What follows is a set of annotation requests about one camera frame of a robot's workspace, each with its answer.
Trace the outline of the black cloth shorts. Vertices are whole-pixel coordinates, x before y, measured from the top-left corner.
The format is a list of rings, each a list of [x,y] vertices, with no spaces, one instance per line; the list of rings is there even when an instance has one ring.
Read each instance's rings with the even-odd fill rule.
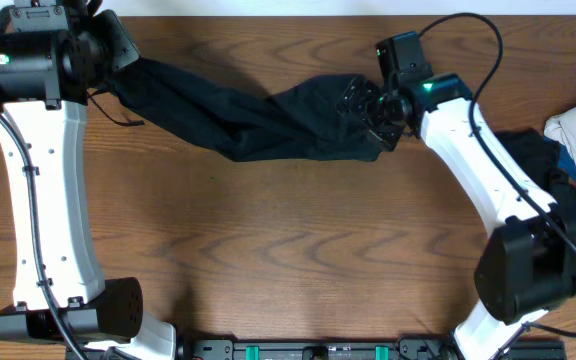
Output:
[[[374,162],[374,135],[339,104],[355,74],[320,75],[265,98],[141,58],[98,84],[128,110],[235,162],[278,159]]]

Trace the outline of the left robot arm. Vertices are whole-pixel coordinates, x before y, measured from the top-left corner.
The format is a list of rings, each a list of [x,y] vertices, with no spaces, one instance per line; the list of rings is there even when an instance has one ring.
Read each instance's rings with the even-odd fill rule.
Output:
[[[70,359],[173,359],[175,328],[148,314],[133,277],[108,279],[91,238],[83,143],[89,91],[139,58],[96,1],[17,1],[0,11],[0,146],[16,235],[0,340],[62,345]]]

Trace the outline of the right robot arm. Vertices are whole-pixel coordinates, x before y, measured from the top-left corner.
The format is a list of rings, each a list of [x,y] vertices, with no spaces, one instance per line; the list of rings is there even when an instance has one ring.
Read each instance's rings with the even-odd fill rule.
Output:
[[[406,80],[394,90],[355,77],[337,105],[387,149],[404,129],[458,180],[488,243],[474,273],[479,300],[449,338],[413,337],[401,359],[564,359],[561,341],[523,341],[539,319],[576,295],[576,214],[515,162],[455,74]]]

